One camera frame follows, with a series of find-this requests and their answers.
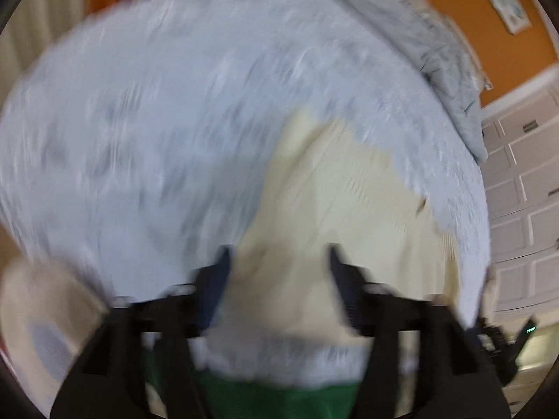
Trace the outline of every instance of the orange wall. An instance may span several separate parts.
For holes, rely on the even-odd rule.
[[[481,94],[487,105],[557,61],[553,44],[532,0],[520,0],[532,27],[511,35],[489,0],[430,0],[458,24],[480,57],[494,89]]]

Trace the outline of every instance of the bed sheet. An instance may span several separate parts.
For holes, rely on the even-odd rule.
[[[490,263],[481,173],[440,101],[335,0],[133,0],[89,17],[13,89],[0,120],[0,216],[29,256],[143,301],[236,245],[290,113],[345,118],[392,154],[458,241],[472,324]],[[241,379],[358,379],[362,348],[264,335],[243,321],[196,357]]]

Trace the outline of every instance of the bed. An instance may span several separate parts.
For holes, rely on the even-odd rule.
[[[304,105],[348,120],[429,198],[458,242],[471,326],[490,263],[479,91],[438,22],[406,0],[371,3],[133,0],[88,18],[2,110],[2,222],[25,254],[68,261],[108,301],[155,298],[239,243],[286,119]],[[399,20],[414,30],[399,36]],[[437,43],[451,54],[419,67]],[[317,386],[362,374],[366,349],[230,323],[196,351],[228,376]]]

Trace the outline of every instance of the drawer handle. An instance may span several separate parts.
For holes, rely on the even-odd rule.
[[[524,130],[524,133],[527,134],[528,132],[531,132],[531,131],[533,131],[534,129],[537,129],[538,127],[539,127],[539,126],[538,126],[538,122],[537,122],[535,119],[533,119],[533,120],[530,121],[529,123],[523,125],[523,126],[522,126],[522,129]]]

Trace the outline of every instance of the dresser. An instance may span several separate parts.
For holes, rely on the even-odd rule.
[[[495,318],[557,310],[559,321],[559,85],[485,120],[483,131]]]

